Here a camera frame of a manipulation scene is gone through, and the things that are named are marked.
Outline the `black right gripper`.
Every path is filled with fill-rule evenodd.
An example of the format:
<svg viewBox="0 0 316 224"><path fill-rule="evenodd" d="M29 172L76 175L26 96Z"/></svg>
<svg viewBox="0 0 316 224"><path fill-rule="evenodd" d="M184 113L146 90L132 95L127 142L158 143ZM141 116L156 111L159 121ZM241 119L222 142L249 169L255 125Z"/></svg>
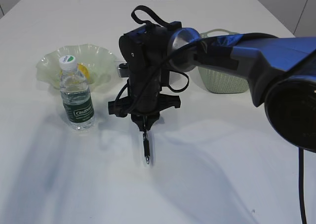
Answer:
<svg viewBox="0 0 316 224"><path fill-rule="evenodd" d="M179 96L158 94L145 99L141 99L131 112L126 112L132 105L132 97L125 96L115 101L108 102L108 113L116 117L126 117L131 115L131 120L138 126L139 131L150 131L151 127L160 118L160 112L170 108L180 108L181 100Z"/></svg>

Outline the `black blue right robot arm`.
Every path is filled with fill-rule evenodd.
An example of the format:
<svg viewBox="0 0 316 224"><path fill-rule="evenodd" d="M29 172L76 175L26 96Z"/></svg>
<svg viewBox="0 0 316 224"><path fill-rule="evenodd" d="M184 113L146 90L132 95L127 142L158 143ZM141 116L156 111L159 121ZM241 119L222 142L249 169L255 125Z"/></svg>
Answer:
<svg viewBox="0 0 316 224"><path fill-rule="evenodd" d="M253 105L263 105L269 123L289 143L316 150L316 39L278 38L263 33L200 37L192 28L155 24L119 38L126 60L127 96L108 103L109 114L132 116L147 131L167 108L180 107L177 95L164 95L167 72L195 67L244 78Z"/></svg>

